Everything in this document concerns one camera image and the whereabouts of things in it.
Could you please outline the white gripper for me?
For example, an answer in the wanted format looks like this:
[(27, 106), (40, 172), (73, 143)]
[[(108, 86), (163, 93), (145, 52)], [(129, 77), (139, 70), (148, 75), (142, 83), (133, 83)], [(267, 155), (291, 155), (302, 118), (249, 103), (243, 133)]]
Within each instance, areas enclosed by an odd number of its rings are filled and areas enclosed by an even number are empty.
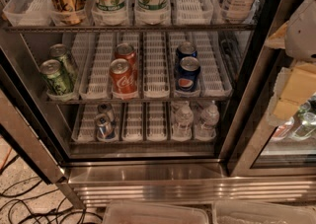
[[(304, 0), (265, 41), (272, 49), (285, 49), (288, 56), (316, 61), (316, 0)], [(316, 93), (316, 64), (298, 61), (292, 68), (282, 67), (277, 74), (274, 93), (267, 111), (267, 122), (279, 126), (298, 112)]]

